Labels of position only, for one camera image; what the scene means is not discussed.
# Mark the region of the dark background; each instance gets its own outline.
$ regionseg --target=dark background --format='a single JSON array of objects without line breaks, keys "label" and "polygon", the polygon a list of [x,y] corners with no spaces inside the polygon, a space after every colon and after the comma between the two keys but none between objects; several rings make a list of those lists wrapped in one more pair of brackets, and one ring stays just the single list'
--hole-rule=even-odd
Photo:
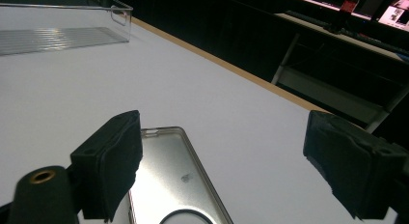
[{"label": "dark background", "polygon": [[[134,8],[133,16],[266,81],[272,80],[297,32],[274,13],[293,10],[326,22],[336,17],[336,12],[296,0],[120,1]],[[356,18],[348,21],[348,29],[394,45],[409,43],[408,36]],[[409,79],[408,65],[376,59],[358,48],[351,51],[314,36],[302,37],[291,58],[297,70],[379,105],[385,105]],[[297,96],[365,126],[332,107]],[[409,149],[408,108],[409,98],[405,98],[373,134]]]}]

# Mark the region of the clear plastic tray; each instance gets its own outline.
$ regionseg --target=clear plastic tray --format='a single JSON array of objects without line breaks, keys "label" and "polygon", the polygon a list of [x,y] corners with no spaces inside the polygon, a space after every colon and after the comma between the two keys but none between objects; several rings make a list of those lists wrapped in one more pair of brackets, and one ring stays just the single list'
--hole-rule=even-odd
[{"label": "clear plastic tray", "polygon": [[0,56],[129,42],[118,0],[0,0]]}]

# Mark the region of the white table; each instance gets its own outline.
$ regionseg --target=white table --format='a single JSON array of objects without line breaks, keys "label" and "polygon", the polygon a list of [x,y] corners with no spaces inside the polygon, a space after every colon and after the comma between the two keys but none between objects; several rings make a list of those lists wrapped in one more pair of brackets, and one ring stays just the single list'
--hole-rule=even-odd
[{"label": "white table", "polygon": [[307,103],[169,40],[133,24],[130,43],[0,57],[0,205],[25,174],[68,167],[106,121],[137,109],[144,128],[184,128],[234,223],[361,223],[302,154]]}]

